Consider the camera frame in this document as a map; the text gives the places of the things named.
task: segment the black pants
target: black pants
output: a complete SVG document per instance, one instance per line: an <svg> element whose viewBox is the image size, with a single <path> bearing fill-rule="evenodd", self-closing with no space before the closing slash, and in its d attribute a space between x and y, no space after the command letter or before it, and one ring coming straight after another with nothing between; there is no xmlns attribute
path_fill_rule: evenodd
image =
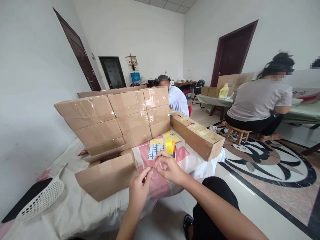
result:
<svg viewBox="0 0 320 240"><path fill-rule="evenodd" d="M202 184L239 210L236 196L223 179L208 177ZM193 240L226 239L198 202L193 208L193 218Z"/></svg>
<svg viewBox="0 0 320 240"><path fill-rule="evenodd" d="M274 131L277 129L277 127L280 125L282 121L281 114L278 114L277 116L271 114L271 116L266 119L248 122L233 119L229 117L227 113L224 115L224 118L227 121L227 123L229 123L231 126L235 128L239 128L241 130L246 131L253 131L256 133L261 132L261 134L264 136L269 136L272 133L274 133Z"/></svg>

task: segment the black sandal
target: black sandal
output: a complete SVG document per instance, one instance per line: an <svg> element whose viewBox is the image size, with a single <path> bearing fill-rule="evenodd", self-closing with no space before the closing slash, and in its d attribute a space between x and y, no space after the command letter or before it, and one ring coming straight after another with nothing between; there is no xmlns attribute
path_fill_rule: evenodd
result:
<svg viewBox="0 0 320 240"><path fill-rule="evenodd" d="M183 220L183 230L186 236L186 240L189 240L188 227L192 225L193 225L193 218L189 214L185 215Z"/></svg>

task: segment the ceiling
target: ceiling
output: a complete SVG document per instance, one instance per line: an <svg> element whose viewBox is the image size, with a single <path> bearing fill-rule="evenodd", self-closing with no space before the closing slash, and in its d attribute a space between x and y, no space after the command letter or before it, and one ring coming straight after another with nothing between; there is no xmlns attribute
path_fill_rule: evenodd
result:
<svg viewBox="0 0 320 240"><path fill-rule="evenodd" d="M134 0L152 6L164 8L173 12L186 14L197 0Z"/></svg>

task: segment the blue grid sticker sheet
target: blue grid sticker sheet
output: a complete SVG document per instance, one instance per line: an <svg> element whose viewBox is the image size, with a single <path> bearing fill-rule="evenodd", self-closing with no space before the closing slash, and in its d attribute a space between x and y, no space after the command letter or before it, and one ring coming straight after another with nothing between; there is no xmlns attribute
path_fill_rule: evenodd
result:
<svg viewBox="0 0 320 240"><path fill-rule="evenodd" d="M149 146L148 160L156 159L156 155L162 150L164 150L164 145L161 145L160 143Z"/></svg>

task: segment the red stool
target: red stool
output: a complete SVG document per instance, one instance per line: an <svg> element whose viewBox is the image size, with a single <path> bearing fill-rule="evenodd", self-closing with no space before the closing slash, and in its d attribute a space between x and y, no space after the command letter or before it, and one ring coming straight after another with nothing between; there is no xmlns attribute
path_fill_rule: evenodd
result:
<svg viewBox="0 0 320 240"><path fill-rule="evenodd" d="M192 106L188 105L188 109L189 109L189 117L191 117L191 113L192 113Z"/></svg>

